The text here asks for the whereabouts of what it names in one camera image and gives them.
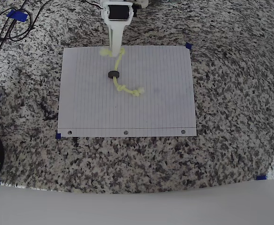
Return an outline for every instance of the yellow yarn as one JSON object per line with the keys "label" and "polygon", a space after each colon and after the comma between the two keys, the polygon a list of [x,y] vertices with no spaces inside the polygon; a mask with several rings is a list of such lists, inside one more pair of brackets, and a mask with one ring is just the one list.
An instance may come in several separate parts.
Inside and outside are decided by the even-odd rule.
{"label": "yellow yarn", "polygon": [[[109,49],[106,49],[106,48],[102,48],[99,53],[102,56],[108,55],[108,56],[112,57],[112,52]],[[117,61],[115,63],[115,67],[114,67],[115,71],[117,71],[118,65],[119,65],[120,61],[122,60],[122,56],[124,55],[124,53],[125,53],[124,48],[121,48],[120,52],[119,52],[118,59],[117,59]],[[116,77],[113,77],[113,83],[114,83],[117,91],[122,91],[123,90],[123,91],[125,91],[125,92],[127,92],[127,93],[129,93],[129,94],[131,94],[131,95],[133,95],[135,97],[139,97],[140,94],[143,94],[145,92],[144,88],[138,88],[137,90],[129,90],[129,89],[127,89],[126,85],[120,85],[117,82],[117,78]]]}

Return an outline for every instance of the white paper sheet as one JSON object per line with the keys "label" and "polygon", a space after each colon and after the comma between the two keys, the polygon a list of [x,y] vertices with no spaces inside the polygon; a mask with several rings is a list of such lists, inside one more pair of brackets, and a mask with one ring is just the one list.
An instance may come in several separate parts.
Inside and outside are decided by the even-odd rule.
{"label": "white paper sheet", "polygon": [[62,137],[195,136],[196,116],[189,49],[183,46],[125,46],[118,67],[118,92],[108,72],[117,58],[101,47],[65,48],[58,133]]}

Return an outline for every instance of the granite countertop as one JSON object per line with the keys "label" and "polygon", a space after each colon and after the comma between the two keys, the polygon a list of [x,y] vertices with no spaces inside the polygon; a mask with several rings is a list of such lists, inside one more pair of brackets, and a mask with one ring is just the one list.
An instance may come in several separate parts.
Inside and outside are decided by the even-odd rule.
{"label": "granite countertop", "polygon": [[[22,2],[0,0],[0,11]],[[26,9],[35,17],[44,2]],[[127,193],[274,179],[274,0],[151,2],[123,37],[124,45],[186,41],[196,137],[56,140],[63,48],[108,45],[108,34],[96,7],[54,0],[25,40],[0,52],[2,184]]]}

